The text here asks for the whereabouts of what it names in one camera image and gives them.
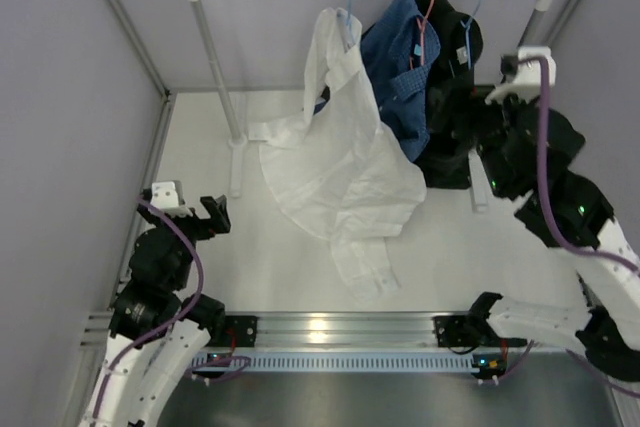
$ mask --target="white garment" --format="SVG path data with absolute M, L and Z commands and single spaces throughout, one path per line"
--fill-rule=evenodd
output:
M 330 241 L 342 279 L 367 302 L 399 288 L 384 238 L 400 234 L 426 187 L 420 169 L 380 121 L 360 56 L 362 25 L 352 16 L 349 33 L 345 18 L 342 9 L 326 9 L 316 21 L 303 110 L 251 124 L 249 138 L 266 141 L 262 171 L 282 212 Z M 351 34 L 357 42 L 348 48 Z M 331 99 L 314 116 L 325 85 Z

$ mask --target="perforated metal strip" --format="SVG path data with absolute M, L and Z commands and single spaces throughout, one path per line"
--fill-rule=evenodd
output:
M 251 358 L 247 372 L 439 372 L 439 373 L 471 373 L 478 369 L 473 367 L 472 355 L 438 354 L 438 353 L 243 353 Z M 201 372 L 223 372 L 227 368 L 204 367 L 207 354 L 200 353 L 194 358 L 192 368 Z M 234 370 L 241 365 L 232 363 Z

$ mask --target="gray floor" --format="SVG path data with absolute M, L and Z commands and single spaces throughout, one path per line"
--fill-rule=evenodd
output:
M 538 354 L 498 388 L 417 374 L 247 374 L 183 381 L 160 427 L 604 427 L 609 394 L 564 355 Z

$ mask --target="white label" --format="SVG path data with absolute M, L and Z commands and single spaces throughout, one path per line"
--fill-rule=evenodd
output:
M 458 63 L 466 64 L 469 59 L 469 54 L 467 53 L 467 47 L 460 47 L 456 50 L 456 55 L 458 56 Z

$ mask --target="blue shirt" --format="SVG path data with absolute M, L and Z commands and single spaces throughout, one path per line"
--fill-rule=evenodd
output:
M 409 58 L 420 45 L 423 16 L 415 0 L 394 0 L 382 18 L 362 39 L 360 49 L 367 75 L 373 86 L 380 118 L 400 142 L 410 161 L 422 153 L 429 141 L 425 113 L 425 91 L 431 64 L 440 54 L 436 31 L 427 24 L 425 30 L 425 64 Z

